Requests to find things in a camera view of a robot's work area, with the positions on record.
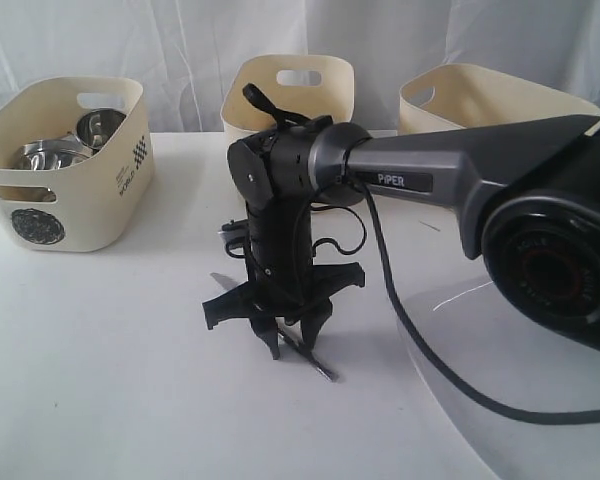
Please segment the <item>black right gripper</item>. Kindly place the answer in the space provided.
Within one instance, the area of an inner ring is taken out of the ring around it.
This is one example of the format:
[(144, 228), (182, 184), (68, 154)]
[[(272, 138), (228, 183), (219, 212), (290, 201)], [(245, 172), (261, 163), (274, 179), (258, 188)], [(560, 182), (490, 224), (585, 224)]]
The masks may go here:
[(249, 233), (244, 245), (247, 281), (203, 303), (206, 326), (246, 318), (253, 333), (281, 356), (274, 317), (300, 319), (302, 344), (315, 347), (333, 314), (330, 298), (349, 287), (363, 287), (359, 263), (314, 263), (311, 214), (306, 200), (274, 201), (263, 209), (246, 206)]

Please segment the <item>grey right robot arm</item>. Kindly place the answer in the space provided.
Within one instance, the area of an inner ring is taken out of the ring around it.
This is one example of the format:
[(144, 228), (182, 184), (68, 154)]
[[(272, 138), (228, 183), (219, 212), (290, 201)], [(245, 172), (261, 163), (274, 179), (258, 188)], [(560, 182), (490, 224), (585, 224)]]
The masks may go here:
[(331, 297), (362, 285), (355, 264), (318, 265), (310, 207), (372, 194), (456, 217), (465, 256), (481, 259), (524, 317), (600, 352), (600, 126), (571, 114), (487, 127), (371, 136), (319, 117), (234, 141), (227, 161), (247, 216), (224, 226), (248, 279), (203, 305), (209, 327), (247, 318), (264, 342), (275, 318), (313, 346)]

